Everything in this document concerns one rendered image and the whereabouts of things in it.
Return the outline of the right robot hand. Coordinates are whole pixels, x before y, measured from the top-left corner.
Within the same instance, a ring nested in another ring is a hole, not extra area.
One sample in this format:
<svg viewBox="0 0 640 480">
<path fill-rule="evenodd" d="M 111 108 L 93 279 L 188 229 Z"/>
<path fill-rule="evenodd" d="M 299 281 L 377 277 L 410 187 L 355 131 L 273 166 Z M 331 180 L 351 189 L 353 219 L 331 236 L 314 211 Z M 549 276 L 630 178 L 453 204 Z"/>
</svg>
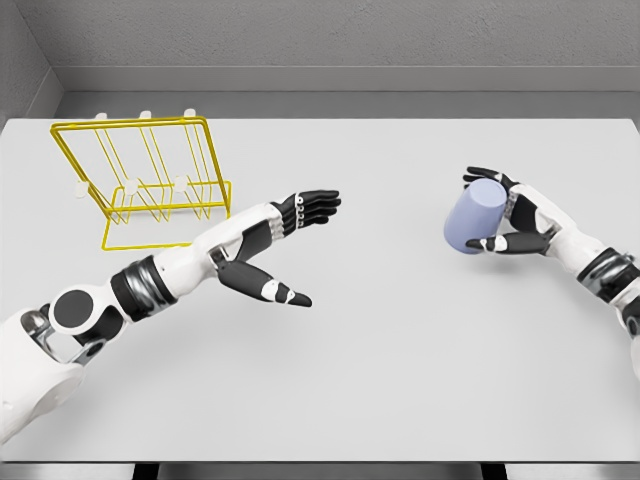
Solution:
<svg viewBox="0 0 640 480">
<path fill-rule="evenodd" d="M 487 238 L 470 239 L 466 247 L 504 255 L 545 255 L 551 240 L 563 230 L 577 227 L 576 222 L 556 204 L 528 184 L 514 181 L 505 173 L 484 167 L 468 167 L 463 176 L 468 188 L 473 182 L 488 179 L 507 194 L 503 218 L 514 232 Z"/>
</svg>

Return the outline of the lavender cup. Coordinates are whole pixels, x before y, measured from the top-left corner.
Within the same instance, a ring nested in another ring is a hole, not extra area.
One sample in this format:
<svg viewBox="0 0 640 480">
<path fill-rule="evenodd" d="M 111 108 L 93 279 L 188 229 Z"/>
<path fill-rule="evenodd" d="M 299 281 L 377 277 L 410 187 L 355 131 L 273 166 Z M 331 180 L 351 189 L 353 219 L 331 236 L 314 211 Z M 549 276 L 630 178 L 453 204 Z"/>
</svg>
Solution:
<svg viewBox="0 0 640 480">
<path fill-rule="evenodd" d="M 458 252 L 478 253 L 478 250 L 467 247 L 466 242 L 494 236 L 506 202 L 506 190 L 499 182 L 486 178 L 471 182 L 445 221 L 445 240 Z"/>
</svg>

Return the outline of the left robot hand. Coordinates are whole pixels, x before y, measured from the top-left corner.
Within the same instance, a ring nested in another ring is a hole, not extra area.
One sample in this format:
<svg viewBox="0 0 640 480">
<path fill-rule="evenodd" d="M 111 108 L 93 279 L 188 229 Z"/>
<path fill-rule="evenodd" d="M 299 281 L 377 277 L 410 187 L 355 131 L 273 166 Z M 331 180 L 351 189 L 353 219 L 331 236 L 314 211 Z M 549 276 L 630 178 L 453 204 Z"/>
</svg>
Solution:
<svg viewBox="0 0 640 480">
<path fill-rule="evenodd" d="M 251 298 L 309 307 L 311 299 L 294 291 L 249 260 L 299 229 L 325 224 L 341 204 L 336 190 L 293 193 L 281 201 L 256 205 L 198 236 L 194 249 L 211 264 L 219 282 Z"/>
</svg>

